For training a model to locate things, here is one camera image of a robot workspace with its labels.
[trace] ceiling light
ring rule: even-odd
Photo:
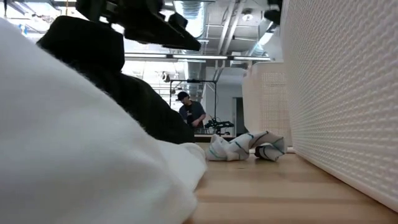
[[[253,15],[252,15],[252,14],[243,15],[242,19],[243,19],[244,21],[250,21],[250,20],[253,19]]]
[[[173,58],[182,58],[182,59],[220,59],[226,60],[227,56],[222,55],[173,55]]]
[[[166,54],[132,54],[126,53],[124,54],[125,57],[131,58],[166,58]]]
[[[234,60],[270,61],[269,57],[234,57]]]

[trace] white pegboard wall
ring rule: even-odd
[[[250,132],[270,131],[292,145],[284,64],[254,64],[243,78],[244,123]]]
[[[398,1],[284,1],[294,149],[398,212]]]

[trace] man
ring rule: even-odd
[[[178,94],[178,100],[183,103],[179,112],[185,122],[193,129],[202,128],[203,120],[206,118],[206,112],[201,104],[190,100],[188,93],[184,91]]]

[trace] person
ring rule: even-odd
[[[109,93],[2,18],[0,34],[0,223],[189,218],[206,170],[199,146],[156,140]]]
[[[197,101],[192,101],[189,94],[184,91],[178,93],[177,97],[183,103],[179,112],[184,121],[193,129],[202,128],[203,120],[206,118],[202,105]]]
[[[106,92],[152,137],[175,144],[195,142],[193,130],[148,83],[120,72],[122,34],[105,25],[60,16],[37,45]]]

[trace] fluorescent light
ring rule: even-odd
[[[220,59],[226,60],[227,56],[222,55],[173,55],[173,58],[181,58],[181,59]]]
[[[166,58],[166,54],[132,54],[126,53],[124,54],[125,57],[132,57],[132,58]]]
[[[234,60],[270,61],[268,57],[234,57]]]

